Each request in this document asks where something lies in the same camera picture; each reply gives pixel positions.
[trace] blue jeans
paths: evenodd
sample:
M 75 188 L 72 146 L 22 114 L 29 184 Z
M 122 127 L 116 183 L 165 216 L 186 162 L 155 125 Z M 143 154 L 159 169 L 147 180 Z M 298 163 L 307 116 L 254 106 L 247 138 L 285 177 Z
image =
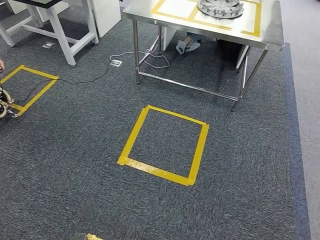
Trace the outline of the blue jeans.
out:
M 199 34 L 187 32 L 186 35 L 188 35 L 189 38 L 191 38 L 193 42 L 197 42 L 197 41 L 202 39 L 202 35 L 199 35 Z

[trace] stainless steel table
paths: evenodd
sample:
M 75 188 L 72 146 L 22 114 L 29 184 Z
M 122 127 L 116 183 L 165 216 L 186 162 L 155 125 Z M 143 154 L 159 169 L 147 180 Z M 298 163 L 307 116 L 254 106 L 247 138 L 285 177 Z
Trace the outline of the stainless steel table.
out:
M 177 6 L 177 1 L 180 1 L 180 9 Z M 235 101 L 235 103 L 232 107 L 232 110 L 235 111 L 254 80 L 268 51 L 279 52 L 285 46 L 282 12 L 278 0 L 261 0 L 261 2 L 260 0 L 244 0 L 242 2 L 248 5 L 248 7 L 245 6 L 243 16 L 233 20 L 222 19 L 217 21 L 208 19 L 204 21 L 202 20 L 203 19 L 202 13 L 197 9 L 195 0 L 132 0 L 124 12 L 133 22 L 136 82 L 140 84 L 140 76 L 146 76 L 216 95 Z M 185 15 L 185 12 L 187 11 L 190 11 L 190 14 Z M 137 21 L 158 26 L 158 33 L 155 41 L 141 60 L 139 59 Z M 252 31 L 247 30 L 250 29 L 250 26 L 252 26 Z M 240 93 L 238 96 L 229 96 L 140 71 L 140 66 L 152 52 L 154 52 L 157 45 L 160 47 L 159 52 L 162 51 L 162 27 L 249 46 L 248 51 L 246 52 L 242 63 L 243 70 Z M 249 52 L 252 47 L 263 49 L 264 51 L 247 79 L 247 64 Z

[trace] person's hand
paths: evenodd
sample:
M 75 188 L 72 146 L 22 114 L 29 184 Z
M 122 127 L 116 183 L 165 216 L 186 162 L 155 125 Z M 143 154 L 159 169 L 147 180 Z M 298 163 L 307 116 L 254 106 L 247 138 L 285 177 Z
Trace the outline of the person's hand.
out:
M 0 59 L 0 72 L 5 71 L 5 63 Z

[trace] white table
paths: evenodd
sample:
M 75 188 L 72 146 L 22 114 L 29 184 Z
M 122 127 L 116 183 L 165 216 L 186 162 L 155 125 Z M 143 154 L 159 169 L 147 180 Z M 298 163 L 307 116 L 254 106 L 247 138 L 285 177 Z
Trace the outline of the white table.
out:
M 31 31 L 34 33 L 45 35 L 51 38 L 55 38 L 59 41 L 60 46 L 62 48 L 64 56 L 69 65 L 75 67 L 76 65 L 74 56 L 78 51 L 82 50 L 87 44 L 93 42 L 97 45 L 99 43 L 99 38 L 96 30 L 96 25 L 93 13 L 91 11 L 91 0 L 81 0 L 83 10 L 85 14 L 85 18 L 88 23 L 89 32 L 82 37 L 80 40 L 73 39 L 70 37 L 66 37 L 60 24 L 60 21 L 58 18 L 57 13 L 56 12 L 54 5 L 61 0 L 17 0 L 18 2 L 22 2 L 26 4 L 28 11 L 30 13 L 30 16 L 23 20 L 20 23 L 17 23 L 14 26 L 12 26 L 8 30 L 5 29 L 0 23 L 0 35 L 2 36 L 5 42 L 10 47 L 14 47 L 14 42 L 12 40 L 11 36 L 14 35 L 20 30 L 25 29 L 27 31 Z M 49 19 L 50 23 L 52 25 L 52 28 L 54 32 L 50 32 L 41 29 L 43 24 L 37 11 L 37 8 L 42 8 L 45 11 Z M 34 21 L 36 27 L 27 25 L 29 22 Z

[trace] round metal device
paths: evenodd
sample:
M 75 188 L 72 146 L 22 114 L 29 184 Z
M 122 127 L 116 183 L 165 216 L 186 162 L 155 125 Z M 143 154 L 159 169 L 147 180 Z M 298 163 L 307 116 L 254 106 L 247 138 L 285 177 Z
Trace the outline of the round metal device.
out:
M 244 13 L 244 4 L 240 0 L 198 0 L 198 8 L 217 19 L 235 19 Z

